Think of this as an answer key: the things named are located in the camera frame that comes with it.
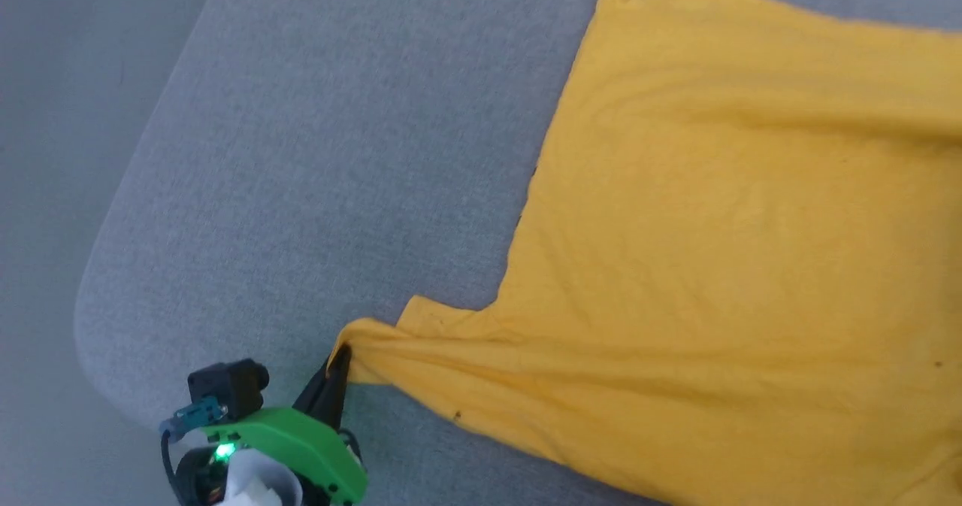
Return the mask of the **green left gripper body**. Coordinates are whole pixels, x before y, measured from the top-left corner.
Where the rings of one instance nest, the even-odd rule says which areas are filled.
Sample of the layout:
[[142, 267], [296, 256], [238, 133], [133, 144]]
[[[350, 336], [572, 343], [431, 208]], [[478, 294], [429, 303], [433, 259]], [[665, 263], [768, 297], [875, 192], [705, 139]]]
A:
[[188, 421], [210, 443], [178, 462], [182, 505], [358, 505], [368, 490], [353, 435], [296, 409], [261, 409], [237, 423]]

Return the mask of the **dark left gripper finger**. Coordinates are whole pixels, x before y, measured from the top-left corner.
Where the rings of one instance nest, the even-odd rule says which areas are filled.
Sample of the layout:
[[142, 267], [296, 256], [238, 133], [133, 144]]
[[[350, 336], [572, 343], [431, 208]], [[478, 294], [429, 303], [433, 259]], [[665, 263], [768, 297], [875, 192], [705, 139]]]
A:
[[292, 407], [312, 418], [340, 417], [340, 350], [328, 356]]
[[350, 345], [344, 344], [327, 361], [323, 386], [323, 422], [333, 429], [341, 428], [351, 358]]

